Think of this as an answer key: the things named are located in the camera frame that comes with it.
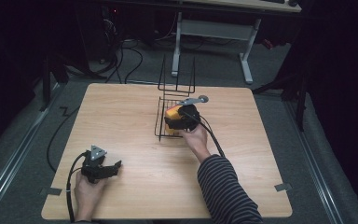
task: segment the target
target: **wrist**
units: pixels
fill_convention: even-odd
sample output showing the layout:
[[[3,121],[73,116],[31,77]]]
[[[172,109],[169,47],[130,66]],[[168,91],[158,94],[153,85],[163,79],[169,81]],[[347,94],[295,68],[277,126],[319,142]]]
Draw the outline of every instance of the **wrist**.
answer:
[[[94,212],[94,209],[89,207],[79,207],[77,209],[77,214],[75,216],[75,221],[89,221],[92,220],[92,214]]]
[[[196,157],[200,163],[202,163],[203,161],[205,161],[205,159],[211,156],[211,153],[207,148],[195,150],[194,154],[196,154]]]

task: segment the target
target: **person's right hand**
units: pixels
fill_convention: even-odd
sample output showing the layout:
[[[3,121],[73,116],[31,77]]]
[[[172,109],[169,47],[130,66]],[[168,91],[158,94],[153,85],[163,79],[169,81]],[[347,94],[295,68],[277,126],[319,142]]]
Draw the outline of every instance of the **person's right hand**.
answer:
[[[98,205],[102,195],[106,179],[100,179],[97,184],[89,182],[81,171],[76,174],[75,196],[77,202],[77,214],[75,221],[91,221],[95,208]]]
[[[179,134],[185,138],[187,145],[196,155],[199,162],[203,162],[211,156],[207,148],[208,134],[202,125],[197,125],[191,132],[180,130]]]

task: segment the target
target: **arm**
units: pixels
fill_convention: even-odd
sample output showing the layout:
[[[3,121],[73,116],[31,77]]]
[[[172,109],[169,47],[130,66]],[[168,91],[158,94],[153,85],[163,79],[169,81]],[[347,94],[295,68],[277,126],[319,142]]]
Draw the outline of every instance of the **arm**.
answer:
[[[101,179],[97,184],[91,184],[81,172],[77,172],[75,187],[77,213],[75,222],[91,222],[94,210],[103,195],[103,187],[106,181],[107,179]]]
[[[206,130],[199,125],[190,133],[180,134],[201,163],[198,180],[213,222],[262,223],[257,204],[243,190],[231,163],[209,153]]]

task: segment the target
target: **gray metal piece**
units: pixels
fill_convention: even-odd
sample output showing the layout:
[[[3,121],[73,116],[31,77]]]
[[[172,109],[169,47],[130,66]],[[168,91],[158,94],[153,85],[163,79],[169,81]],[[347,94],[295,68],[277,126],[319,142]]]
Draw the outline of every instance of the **gray metal piece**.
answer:
[[[195,98],[187,98],[184,101],[177,103],[178,105],[193,105],[196,103],[207,103],[209,101],[208,97],[205,95],[199,96],[198,99]]]
[[[91,145],[91,160],[95,161],[100,159],[102,156],[106,155],[106,151],[101,149],[100,147]]]

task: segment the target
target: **wooden table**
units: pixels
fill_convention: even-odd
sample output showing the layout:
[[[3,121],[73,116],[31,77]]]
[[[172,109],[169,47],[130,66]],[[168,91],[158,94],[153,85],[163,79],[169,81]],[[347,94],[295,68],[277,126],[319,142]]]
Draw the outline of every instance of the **wooden table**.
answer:
[[[183,138],[155,136],[162,91],[151,85],[91,84],[79,109],[51,186],[44,219],[69,219],[65,184],[75,158],[91,145],[108,151],[104,165],[122,160],[118,176],[109,179],[95,218],[209,217],[202,199],[199,163]],[[196,87],[190,97],[207,95],[196,104],[212,126],[241,185],[258,204],[263,217],[289,217],[292,208],[282,183],[254,96],[245,88]],[[208,148],[218,154],[209,137]],[[75,176],[71,181],[75,187]],[[73,205],[76,210],[75,196]]]

